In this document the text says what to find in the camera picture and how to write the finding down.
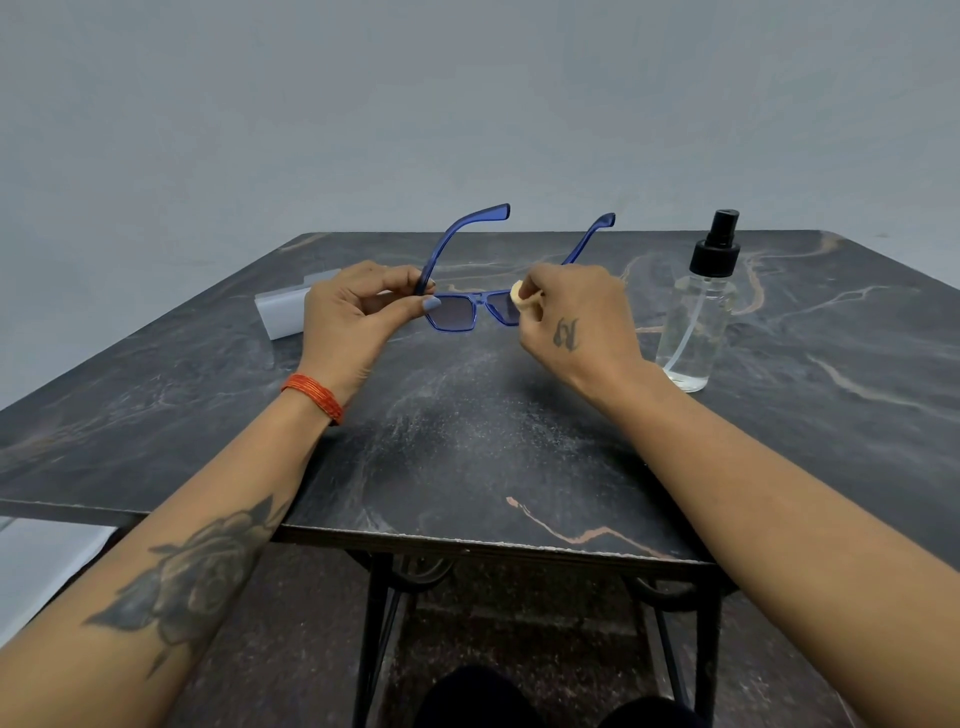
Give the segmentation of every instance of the spray bottle cap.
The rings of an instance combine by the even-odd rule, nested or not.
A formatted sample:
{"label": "spray bottle cap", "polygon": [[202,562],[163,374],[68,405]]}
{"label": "spray bottle cap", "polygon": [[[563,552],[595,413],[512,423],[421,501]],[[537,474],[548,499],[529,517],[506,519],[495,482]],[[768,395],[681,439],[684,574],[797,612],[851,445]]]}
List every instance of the spray bottle cap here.
{"label": "spray bottle cap", "polygon": [[690,273],[710,279],[724,279],[733,275],[740,246],[733,242],[740,213],[735,209],[718,209],[707,238],[697,243],[690,259]]}

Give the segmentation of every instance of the marble table top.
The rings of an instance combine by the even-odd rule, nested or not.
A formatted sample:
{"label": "marble table top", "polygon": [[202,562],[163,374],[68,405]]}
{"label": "marble table top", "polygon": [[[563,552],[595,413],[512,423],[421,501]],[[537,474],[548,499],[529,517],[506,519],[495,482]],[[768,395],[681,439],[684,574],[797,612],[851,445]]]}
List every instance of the marble table top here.
{"label": "marble table top", "polygon": [[[627,281],[648,357],[702,236],[600,231],[580,260]],[[295,367],[300,337],[271,342],[254,294],[364,258],[420,266],[437,237],[302,235],[0,412],[0,516],[136,522]],[[458,233],[434,278],[508,288],[578,237]],[[737,240],[739,302],[695,396],[960,568],[960,291],[828,232]],[[472,333],[391,340],[277,537],[715,569],[629,445],[484,311]]]}

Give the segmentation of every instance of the sunglasses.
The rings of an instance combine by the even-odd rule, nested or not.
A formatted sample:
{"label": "sunglasses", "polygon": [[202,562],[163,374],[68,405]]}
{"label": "sunglasses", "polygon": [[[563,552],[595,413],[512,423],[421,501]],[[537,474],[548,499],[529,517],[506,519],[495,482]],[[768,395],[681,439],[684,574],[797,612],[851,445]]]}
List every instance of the sunglasses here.
{"label": "sunglasses", "polygon": [[[470,223],[490,222],[494,220],[506,220],[510,217],[510,205],[497,205],[487,207],[487,209],[477,210],[466,215],[449,228],[446,229],[444,236],[433,249],[433,254],[427,260],[426,265],[420,273],[420,280],[414,288],[414,294],[422,296],[426,290],[427,283],[430,282],[430,275],[433,273],[434,266],[437,265],[437,258],[444,251],[446,244],[450,242],[453,233]],[[596,222],[590,226],[590,229],[584,233],[580,242],[576,244],[570,255],[566,257],[561,265],[572,263],[583,251],[590,238],[601,228],[612,228],[616,221],[616,215],[608,212],[596,219]],[[520,323],[520,312],[510,300],[510,289],[502,291],[483,291],[480,293],[438,293],[437,298],[441,300],[442,305],[435,308],[426,315],[430,326],[437,331],[445,333],[461,333],[464,331],[473,331],[477,325],[477,306],[482,305],[487,308],[490,314],[500,324],[505,327],[515,327]]]}

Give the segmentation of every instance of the dark pants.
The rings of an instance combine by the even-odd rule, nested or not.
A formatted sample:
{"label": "dark pants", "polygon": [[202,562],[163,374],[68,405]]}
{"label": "dark pants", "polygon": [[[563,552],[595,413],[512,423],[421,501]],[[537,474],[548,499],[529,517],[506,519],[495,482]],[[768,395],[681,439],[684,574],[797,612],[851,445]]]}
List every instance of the dark pants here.
{"label": "dark pants", "polygon": [[[460,667],[423,699],[414,728],[545,728],[543,719],[507,678],[486,667]],[[599,728],[706,728],[694,713],[663,697],[621,705]]]}

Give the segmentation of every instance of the white wall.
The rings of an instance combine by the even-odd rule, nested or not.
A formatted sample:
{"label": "white wall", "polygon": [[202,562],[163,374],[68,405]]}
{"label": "white wall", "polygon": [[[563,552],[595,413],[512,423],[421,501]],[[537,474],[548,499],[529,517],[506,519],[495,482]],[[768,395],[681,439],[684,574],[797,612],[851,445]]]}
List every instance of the white wall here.
{"label": "white wall", "polygon": [[304,231],[823,228],[960,285],[957,0],[5,0],[0,406]]}

